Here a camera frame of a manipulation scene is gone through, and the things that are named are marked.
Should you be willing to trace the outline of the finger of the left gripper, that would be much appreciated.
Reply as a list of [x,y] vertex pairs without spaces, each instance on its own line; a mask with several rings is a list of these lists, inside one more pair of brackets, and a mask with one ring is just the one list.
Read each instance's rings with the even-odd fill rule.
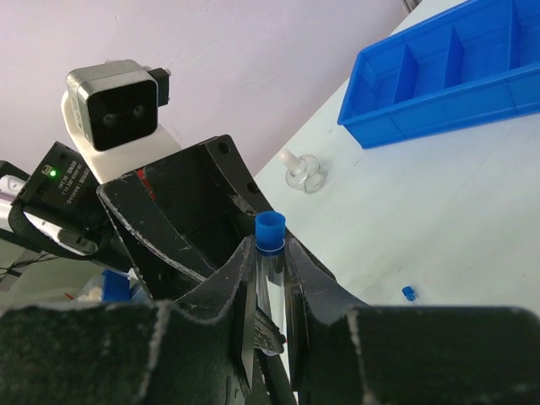
[[135,173],[100,185],[97,195],[123,242],[140,243],[144,251],[197,283],[216,272],[200,250],[175,229]]
[[229,238],[229,293],[254,295],[256,283],[274,284],[285,295],[336,295],[338,283],[325,273],[275,211],[239,213]]

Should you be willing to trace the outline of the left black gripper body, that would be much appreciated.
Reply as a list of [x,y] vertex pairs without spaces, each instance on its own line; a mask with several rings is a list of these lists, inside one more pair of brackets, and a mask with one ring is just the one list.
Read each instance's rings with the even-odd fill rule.
[[[132,172],[216,272],[230,259],[232,218],[270,208],[229,135],[210,138]],[[177,300],[201,284],[144,251],[140,243],[120,239],[152,299]]]

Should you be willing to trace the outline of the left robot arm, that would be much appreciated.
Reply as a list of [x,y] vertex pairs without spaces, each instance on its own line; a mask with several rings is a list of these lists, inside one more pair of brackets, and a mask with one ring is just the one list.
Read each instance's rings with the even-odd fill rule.
[[178,300],[230,259],[270,207],[228,135],[105,184],[78,152],[54,143],[9,223],[47,252],[133,269],[151,298]]

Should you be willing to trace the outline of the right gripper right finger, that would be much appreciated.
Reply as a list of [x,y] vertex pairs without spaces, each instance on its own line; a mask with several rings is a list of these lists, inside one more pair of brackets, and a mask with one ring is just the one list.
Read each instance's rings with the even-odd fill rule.
[[539,319],[513,307],[370,306],[286,241],[290,380],[303,404],[536,404]]

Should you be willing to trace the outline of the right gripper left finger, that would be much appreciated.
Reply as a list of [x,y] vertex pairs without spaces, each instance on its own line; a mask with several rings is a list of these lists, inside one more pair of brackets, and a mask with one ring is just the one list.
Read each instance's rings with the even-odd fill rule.
[[176,302],[1,312],[4,404],[242,404],[254,365],[255,242]]

